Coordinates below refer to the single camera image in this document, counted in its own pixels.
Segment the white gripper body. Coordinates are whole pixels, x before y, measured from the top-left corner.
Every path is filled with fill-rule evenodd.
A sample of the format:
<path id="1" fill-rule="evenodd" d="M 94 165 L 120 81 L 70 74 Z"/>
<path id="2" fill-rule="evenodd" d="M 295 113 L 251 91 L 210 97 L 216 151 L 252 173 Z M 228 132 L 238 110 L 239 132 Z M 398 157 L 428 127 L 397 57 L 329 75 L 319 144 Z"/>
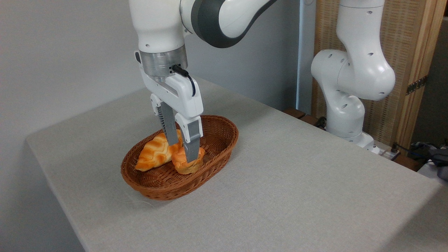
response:
<path id="1" fill-rule="evenodd" d="M 172 67 L 185 70 L 188 66 L 185 51 L 147 53 L 135 51 L 144 85 L 170 107 L 190 119 L 203 113 L 203 101 L 197 82 Z"/>

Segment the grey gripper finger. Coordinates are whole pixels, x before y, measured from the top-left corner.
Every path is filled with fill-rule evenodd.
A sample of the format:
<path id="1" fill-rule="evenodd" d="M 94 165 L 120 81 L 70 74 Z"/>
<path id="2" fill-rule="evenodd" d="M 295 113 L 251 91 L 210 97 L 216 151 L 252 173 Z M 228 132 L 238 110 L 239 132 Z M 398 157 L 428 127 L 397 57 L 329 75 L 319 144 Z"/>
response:
<path id="1" fill-rule="evenodd" d="M 153 111 L 162 125 L 162 130 L 166 136 L 168 144 L 175 145 L 179 142 L 177 136 L 177 129 L 175 126 L 175 117 L 173 109 L 166 103 L 159 99 L 155 94 L 151 94 L 150 100 Z"/>
<path id="2" fill-rule="evenodd" d="M 196 116 L 188 119 L 181 113 L 177 113 L 175 115 L 175 120 L 182 132 L 186 160 L 190 163 L 198 158 L 200 137 L 203 136 L 201 117 Z"/>

